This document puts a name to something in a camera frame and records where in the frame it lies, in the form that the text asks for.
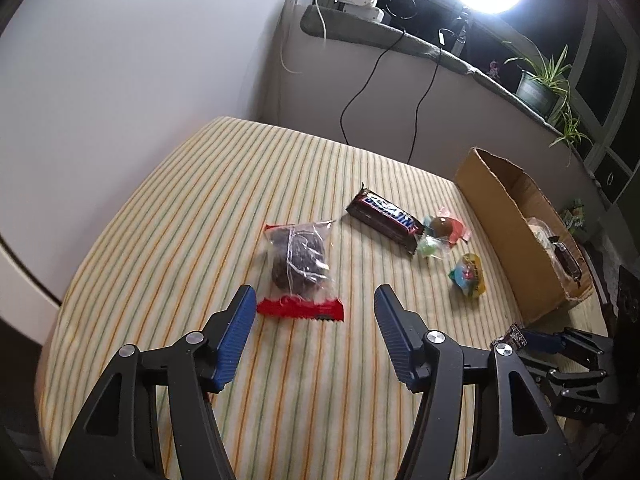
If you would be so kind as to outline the dark brown small candy packet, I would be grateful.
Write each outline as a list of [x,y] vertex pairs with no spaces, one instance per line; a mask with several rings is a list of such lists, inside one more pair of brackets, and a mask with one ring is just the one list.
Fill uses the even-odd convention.
[[511,324],[506,332],[495,339],[493,346],[497,344],[508,344],[514,350],[521,350],[527,346],[527,339],[518,324]]

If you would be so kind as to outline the Snickers bar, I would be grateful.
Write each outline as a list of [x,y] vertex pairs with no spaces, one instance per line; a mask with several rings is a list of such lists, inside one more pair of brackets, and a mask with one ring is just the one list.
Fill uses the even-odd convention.
[[364,185],[346,207],[352,217],[393,240],[408,252],[416,253],[425,226],[415,216],[386,200]]
[[549,236],[548,241],[552,246],[555,259],[558,260],[560,266],[562,266],[563,272],[577,285],[580,285],[582,281],[582,269],[577,259],[572,255],[568,247],[560,241],[557,235]]

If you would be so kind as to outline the yellow jelly cup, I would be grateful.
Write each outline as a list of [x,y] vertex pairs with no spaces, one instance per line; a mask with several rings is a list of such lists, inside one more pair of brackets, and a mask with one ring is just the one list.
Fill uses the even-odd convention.
[[465,297],[478,298],[486,290],[482,260],[472,252],[461,256],[448,278]]

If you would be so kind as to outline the sandwich bread pack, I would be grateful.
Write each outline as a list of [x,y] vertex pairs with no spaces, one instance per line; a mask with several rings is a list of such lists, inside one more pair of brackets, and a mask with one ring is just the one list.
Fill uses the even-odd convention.
[[536,240],[538,240],[538,243],[541,244],[542,248],[544,248],[544,251],[549,256],[551,263],[553,264],[555,269],[563,271],[562,266],[560,266],[559,264],[559,261],[555,259],[555,256],[553,255],[552,246],[548,241],[548,237],[553,236],[555,234],[547,226],[547,223],[535,217],[527,218],[526,222],[529,229],[534,234],[534,237],[536,237]]

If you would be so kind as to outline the pink candy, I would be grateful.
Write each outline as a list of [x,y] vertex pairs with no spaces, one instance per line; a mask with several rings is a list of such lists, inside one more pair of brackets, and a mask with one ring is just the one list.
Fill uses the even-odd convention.
[[469,243],[471,238],[470,229],[448,208],[440,207],[435,217],[449,217],[454,220],[454,234],[449,238],[442,238],[442,240],[446,240],[450,246],[454,246],[459,240]]

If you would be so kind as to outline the small clear green jelly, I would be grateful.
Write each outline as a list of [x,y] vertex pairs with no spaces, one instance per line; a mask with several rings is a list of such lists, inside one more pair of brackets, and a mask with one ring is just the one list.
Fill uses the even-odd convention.
[[445,243],[431,235],[423,235],[416,243],[416,253],[423,259],[441,259],[444,252]]

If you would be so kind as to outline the red clear bag dark snack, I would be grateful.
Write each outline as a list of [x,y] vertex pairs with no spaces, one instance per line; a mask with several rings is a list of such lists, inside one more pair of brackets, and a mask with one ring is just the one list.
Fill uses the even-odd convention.
[[272,318],[344,320],[329,260],[333,225],[326,220],[264,227],[270,285],[258,301],[258,313]]

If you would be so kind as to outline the open cardboard box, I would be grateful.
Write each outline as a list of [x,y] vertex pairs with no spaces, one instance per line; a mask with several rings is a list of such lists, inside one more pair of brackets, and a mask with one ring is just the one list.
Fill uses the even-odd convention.
[[[576,240],[522,168],[481,148],[471,148],[454,182],[489,237],[525,323],[578,304],[594,292],[591,273]],[[579,280],[553,264],[548,250],[530,229],[530,219],[544,222],[564,244],[582,274]]]

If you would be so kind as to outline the brown chocolate egg candy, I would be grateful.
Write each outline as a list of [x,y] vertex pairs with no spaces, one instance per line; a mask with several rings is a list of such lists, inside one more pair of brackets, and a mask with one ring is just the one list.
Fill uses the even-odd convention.
[[449,217],[433,217],[430,230],[434,237],[449,238],[454,234],[454,220]]

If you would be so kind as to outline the striped yellow table cloth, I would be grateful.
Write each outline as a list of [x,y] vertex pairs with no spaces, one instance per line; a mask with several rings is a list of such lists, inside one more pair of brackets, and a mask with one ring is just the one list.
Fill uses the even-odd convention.
[[215,119],[70,282],[40,389],[58,479],[575,479],[597,411],[574,237],[512,162],[452,180]]

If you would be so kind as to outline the potted spider plant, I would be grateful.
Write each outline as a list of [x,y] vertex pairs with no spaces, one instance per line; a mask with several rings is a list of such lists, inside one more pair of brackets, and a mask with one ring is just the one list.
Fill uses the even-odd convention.
[[513,51],[504,64],[515,64],[521,71],[515,96],[548,125],[559,127],[559,136],[549,146],[560,144],[573,150],[579,158],[583,148],[593,146],[588,133],[582,131],[582,118],[574,110],[573,86],[570,83],[570,46],[564,44],[558,54],[545,55],[533,44],[534,55],[525,55],[512,46],[510,40],[502,44]]

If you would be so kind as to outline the black light tripod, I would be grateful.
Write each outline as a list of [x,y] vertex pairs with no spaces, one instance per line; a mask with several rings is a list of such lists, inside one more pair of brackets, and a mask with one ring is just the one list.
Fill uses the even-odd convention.
[[452,55],[460,58],[466,44],[466,37],[470,30],[471,12],[465,6],[458,16],[446,27],[441,27],[437,33],[439,45]]

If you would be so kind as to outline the grey window sill pad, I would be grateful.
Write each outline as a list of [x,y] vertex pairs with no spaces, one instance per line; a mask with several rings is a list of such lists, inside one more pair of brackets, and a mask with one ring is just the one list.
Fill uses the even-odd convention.
[[386,25],[297,8],[285,48],[285,125],[451,178],[470,148],[511,159],[543,185],[594,177],[558,132],[455,56]]

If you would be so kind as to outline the white power strip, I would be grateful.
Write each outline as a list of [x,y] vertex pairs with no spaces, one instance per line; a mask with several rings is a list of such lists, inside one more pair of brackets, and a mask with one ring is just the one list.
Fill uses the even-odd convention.
[[329,0],[342,7],[342,11],[363,20],[381,23],[384,11],[378,7],[378,0]]

